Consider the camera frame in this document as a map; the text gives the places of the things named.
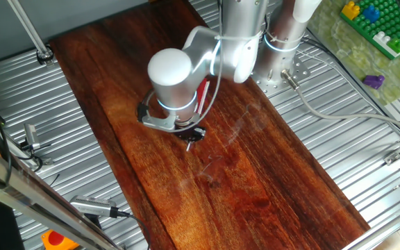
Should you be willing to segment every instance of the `metal frame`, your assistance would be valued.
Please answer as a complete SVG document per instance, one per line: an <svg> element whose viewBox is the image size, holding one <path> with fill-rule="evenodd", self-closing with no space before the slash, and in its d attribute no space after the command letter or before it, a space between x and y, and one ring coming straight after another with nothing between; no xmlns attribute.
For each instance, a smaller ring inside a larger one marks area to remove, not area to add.
<svg viewBox="0 0 400 250"><path fill-rule="evenodd" d="M68 237L87 249L120 249L92 222L44 181L18 162L12 168L9 186L0 189L0 201ZM7 174L7 162L0 158L0 181Z"/></svg>
<svg viewBox="0 0 400 250"><path fill-rule="evenodd" d="M371 228L358 239L343 248L343 250L367 250L377 247L380 243L386 240L391 234L396 233L400 229L400 213L388 222L378 224Z"/></svg>
<svg viewBox="0 0 400 250"><path fill-rule="evenodd" d="M45 60L47 66L53 65L51 50L48 49L46 45L44 45L44 43L42 42L40 36L38 35L38 32L35 30L35 27L28 18L21 4L18 2L18 0L7 1L10 4L10 7L12 7L13 12L15 12L16 16L18 17L22 26L26 30L28 36L32 39L33 44L38 50L38 56L41 57L41 59Z"/></svg>

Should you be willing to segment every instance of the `gray cable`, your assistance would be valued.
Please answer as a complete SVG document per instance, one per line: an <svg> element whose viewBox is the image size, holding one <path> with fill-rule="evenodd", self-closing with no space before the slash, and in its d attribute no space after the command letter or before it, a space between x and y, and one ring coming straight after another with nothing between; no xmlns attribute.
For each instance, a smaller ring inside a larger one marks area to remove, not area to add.
<svg viewBox="0 0 400 250"><path fill-rule="evenodd" d="M303 101L303 104L313 113L314 115L324 118L324 119L354 119L354 118L361 118L361 117L368 117L374 119L381 119L386 122L391 122L396 126L400 127L400 122L395 119L383 116L383 115L376 115L376 114L352 114L352 115L324 115L317 110L315 110L311 105L306 101L305 97L302 94L302 91L298 88L296 89L297 94L299 95L300 99Z"/></svg>

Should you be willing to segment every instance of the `yellow lego brick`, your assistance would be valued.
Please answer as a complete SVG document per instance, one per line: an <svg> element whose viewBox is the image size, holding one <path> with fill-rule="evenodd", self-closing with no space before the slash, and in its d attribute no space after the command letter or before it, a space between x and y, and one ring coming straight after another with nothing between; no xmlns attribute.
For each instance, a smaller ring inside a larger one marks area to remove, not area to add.
<svg viewBox="0 0 400 250"><path fill-rule="evenodd" d="M355 6L353 1L350 1L345 7L342 9L342 13L348 17L350 20L353 20L360 13L360 7Z"/></svg>

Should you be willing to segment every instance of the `wooden board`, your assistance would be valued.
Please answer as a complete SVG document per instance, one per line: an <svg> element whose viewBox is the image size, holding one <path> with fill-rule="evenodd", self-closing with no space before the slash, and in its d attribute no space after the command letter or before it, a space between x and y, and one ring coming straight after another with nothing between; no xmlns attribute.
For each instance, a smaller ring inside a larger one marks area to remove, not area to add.
<svg viewBox="0 0 400 250"><path fill-rule="evenodd" d="M137 122L152 55L198 25L187 1L162 0L51 41L152 249L341 249L362 235L367 223L252 80L222 81L189 152Z"/></svg>

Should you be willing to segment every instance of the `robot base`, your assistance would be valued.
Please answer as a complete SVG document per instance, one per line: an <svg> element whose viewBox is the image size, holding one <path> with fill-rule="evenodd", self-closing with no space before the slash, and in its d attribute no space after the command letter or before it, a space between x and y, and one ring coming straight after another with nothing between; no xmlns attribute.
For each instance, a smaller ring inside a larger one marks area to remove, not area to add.
<svg viewBox="0 0 400 250"><path fill-rule="evenodd" d="M310 71L302 63L298 56L294 57L294 63L292 65L292 68L290 69L290 73L292 77L298 82L302 82L303 80L310 77ZM287 81L281 78L272 78L271 80L263 79L256 81L256 83L267 97L271 97L277 92L280 92L286 88L290 88Z"/></svg>

